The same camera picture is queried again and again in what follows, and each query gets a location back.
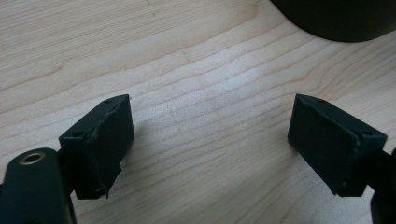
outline screw hole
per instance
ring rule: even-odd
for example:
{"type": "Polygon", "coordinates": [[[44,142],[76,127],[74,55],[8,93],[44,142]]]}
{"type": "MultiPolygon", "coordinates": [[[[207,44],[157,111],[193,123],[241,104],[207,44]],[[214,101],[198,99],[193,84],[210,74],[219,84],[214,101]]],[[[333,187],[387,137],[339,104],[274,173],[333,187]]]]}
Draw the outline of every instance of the screw hole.
{"type": "Polygon", "coordinates": [[[76,132],[73,133],[73,137],[81,137],[84,134],[84,132],[76,132]]]}
{"type": "Polygon", "coordinates": [[[33,164],[33,163],[43,160],[44,157],[46,157],[46,154],[44,154],[42,152],[35,152],[35,153],[29,154],[29,155],[23,157],[20,160],[20,164],[21,165],[30,165],[30,164],[33,164]]]}
{"type": "Polygon", "coordinates": [[[366,134],[366,135],[373,135],[373,132],[370,132],[370,131],[366,131],[366,130],[364,130],[364,131],[361,131],[363,134],[366,134]]]}

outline wood grain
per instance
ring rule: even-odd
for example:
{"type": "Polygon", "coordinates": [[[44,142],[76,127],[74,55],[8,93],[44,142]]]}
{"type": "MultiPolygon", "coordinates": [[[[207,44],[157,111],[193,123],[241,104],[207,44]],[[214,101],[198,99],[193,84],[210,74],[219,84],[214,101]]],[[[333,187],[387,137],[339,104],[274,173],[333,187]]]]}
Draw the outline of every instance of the wood grain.
{"type": "Polygon", "coordinates": [[[0,1],[0,176],[100,101],[131,96],[136,139],[78,223],[371,223],[288,145],[295,93],[396,146],[396,33],[314,37],[269,1],[0,1]]]}

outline black clamp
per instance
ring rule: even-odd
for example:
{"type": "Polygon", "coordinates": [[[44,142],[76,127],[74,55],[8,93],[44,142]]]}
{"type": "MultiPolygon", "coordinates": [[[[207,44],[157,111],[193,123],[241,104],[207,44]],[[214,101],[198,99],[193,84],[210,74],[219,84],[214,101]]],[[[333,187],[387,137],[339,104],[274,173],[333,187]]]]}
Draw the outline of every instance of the black clamp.
{"type": "Polygon", "coordinates": [[[360,197],[369,185],[374,224],[396,223],[396,150],[383,151],[387,136],[336,106],[297,94],[289,142],[333,194],[360,197]]]}
{"type": "Polygon", "coordinates": [[[77,223],[71,192],[78,199],[108,197],[133,140],[129,95],[103,101],[61,135],[58,152],[37,148],[8,164],[0,223],[77,223]]]}

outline black plastic part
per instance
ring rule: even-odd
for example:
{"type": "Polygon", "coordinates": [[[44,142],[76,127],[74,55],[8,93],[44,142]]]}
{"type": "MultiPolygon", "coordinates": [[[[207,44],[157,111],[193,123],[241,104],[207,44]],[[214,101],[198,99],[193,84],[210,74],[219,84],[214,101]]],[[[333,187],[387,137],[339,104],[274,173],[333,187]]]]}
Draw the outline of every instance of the black plastic part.
{"type": "Polygon", "coordinates": [[[392,157],[392,162],[391,162],[391,171],[392,171],[392,186],[393,186],[393,192],[396,193],[396,148],[393,149],[393,153],[391,155],[392,157]]]}
{"type": "Polygon", "coordinates": [[[370,202],[370,206],[374,224],[396,224],[395,203],[388,202],[376,192],[370,202]]]}
{"type": "Polygon", "coordinates": [[[342,42],[361,42],[396,30],[395,0],[272,0],[308,33],[342,42]]]}
{"type": "Polygon", "coordinates": [[[8,164],[0,211],[2,224],[77,223],[55,150],[30,150],[8,164]]]}
{"type": "Polygon", "coordinates": [[[297,94],[289,142],[333,194],[359,197],[367,185],[372,157],[387,136],[319,98],[297,94]]]}
{"type": "Polygon", "coordinates": [[[366,179],[378,197],[396,206],[396,189],[392,184],[396,180],[396,173],[392,167],[394,164],[396,161],[388,153],[381,151],[372,157],[366,179]]]}
{"type": "Polygon", "coordinates": [[[134,140],[129,95],[103,101],[59,138],[60,158],[67,161],[68,190],[79,199],[97,199],[120,173],[120,162],[134,140]]]}

